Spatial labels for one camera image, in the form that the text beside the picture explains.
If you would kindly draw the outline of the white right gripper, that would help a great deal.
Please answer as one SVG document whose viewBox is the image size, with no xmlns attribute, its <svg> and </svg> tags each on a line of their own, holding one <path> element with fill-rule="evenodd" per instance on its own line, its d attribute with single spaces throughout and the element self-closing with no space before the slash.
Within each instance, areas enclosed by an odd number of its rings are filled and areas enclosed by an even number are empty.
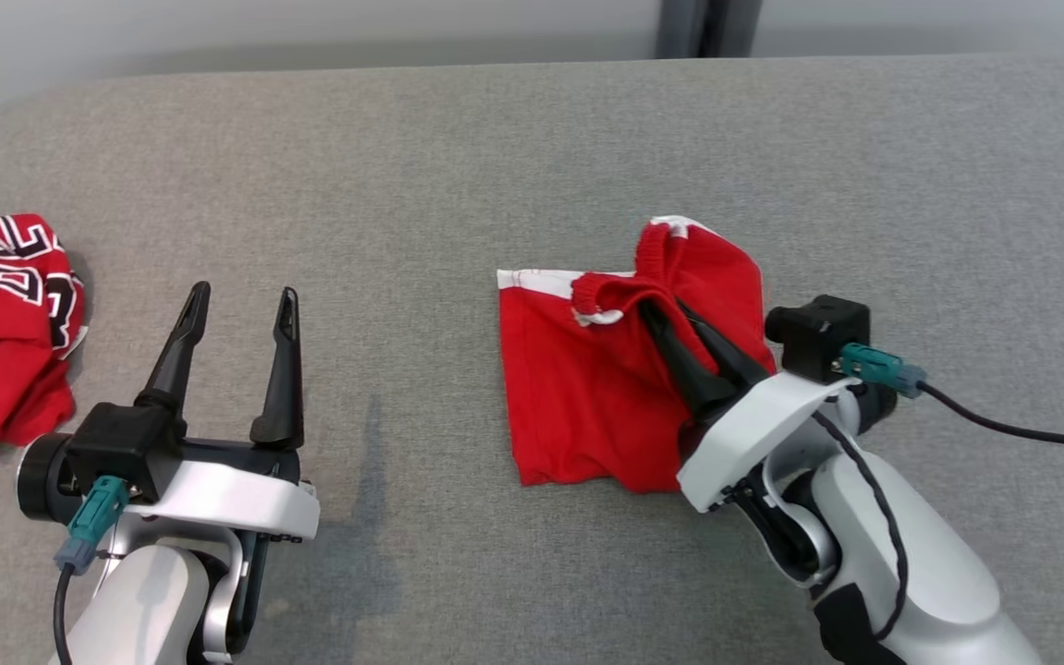
<svg viewBox="0 0 1064 665">
<path fill-rule="evenodd" d="M 680 488 L 699 513 L 725 501 L 725 488 L 735 487 L 789 435 L 811 419 L 828 397 L 857 383 L 852 376 L 820 384 L 797 375 L 774 375 L 744 352 L 692 307 L 681 307 L 698 345 L 712 358 L 714 369 L 697 358 L 658 307 L 638 304 L 638 314 L 653 338 L 689 416 L 706 419 L 730 405 L 736 390 L 747 390 L 738 403 L 709 426 L 687 462 L 677 473 Z"/>
</svg>

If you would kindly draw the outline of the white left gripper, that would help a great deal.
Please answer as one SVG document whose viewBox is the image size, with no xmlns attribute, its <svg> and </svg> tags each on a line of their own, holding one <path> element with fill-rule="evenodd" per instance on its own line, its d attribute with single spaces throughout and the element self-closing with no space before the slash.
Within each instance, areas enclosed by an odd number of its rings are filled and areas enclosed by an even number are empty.
<svg viewBox="0 0 1064 665">
<path fill-rule="evenodd" d="M 210 282 L 194 283 L 160 358 L 137 395 L 137 405 L 159 405 L 181 417 L 196 345 L 210 315 Z M 275 355 L 262 412 L 250 440 L 187 439 L 183 460 L 152 504 L 131 502 L 127 514 L 228 527 L 294 541 L 316 537 L 320 501 L 301 481 L 304 394 L 298 294 L 280 295 L 272 330 Z"/>
</svg>

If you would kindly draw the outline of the red shorts with white trim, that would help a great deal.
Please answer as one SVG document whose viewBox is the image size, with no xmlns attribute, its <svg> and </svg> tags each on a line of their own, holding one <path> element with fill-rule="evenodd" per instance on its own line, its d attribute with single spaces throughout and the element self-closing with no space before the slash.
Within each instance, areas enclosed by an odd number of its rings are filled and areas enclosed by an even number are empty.
<svg viewBox="0 0 1064 665">
<path fill-rule="evenodd" d="M 651 340 L 638 304 L 659 306 L 698 367 L 714 359 L 683 307 L 724 333 L 764 375 L 757 262 L 705 225 L 655 216 L 630 272 L 499 270 L 500 352 L 512 452 L 521 483 L 613 478 L 636 493 L 672 493 L 677 445 L 691 413 Z"/>
</svg>

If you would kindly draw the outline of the red and white jersey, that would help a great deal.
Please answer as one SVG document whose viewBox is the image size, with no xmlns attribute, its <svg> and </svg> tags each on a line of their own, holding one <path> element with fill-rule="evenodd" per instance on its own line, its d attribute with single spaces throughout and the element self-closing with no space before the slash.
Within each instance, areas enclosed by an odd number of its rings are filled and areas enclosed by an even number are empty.
<svg viewBox="0 0 1064 665">
<path fill-rule="evenodd" d="M 0 443 L 69 420 L 68 358 L 88 330 L 85 284 L 41 216 L 0 216 Z"/>
</svg>

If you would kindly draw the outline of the grey metal partition post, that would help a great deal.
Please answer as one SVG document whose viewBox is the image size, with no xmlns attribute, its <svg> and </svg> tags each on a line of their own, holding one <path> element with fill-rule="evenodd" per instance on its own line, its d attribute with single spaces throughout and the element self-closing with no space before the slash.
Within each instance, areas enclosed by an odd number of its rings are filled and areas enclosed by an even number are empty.
<svg viewBox="0 0 1064 665">
<path fill-rule="evenodd" d="M 661 0 L 655 59 L 748 59 L 764 0 Z"/>
</svg>

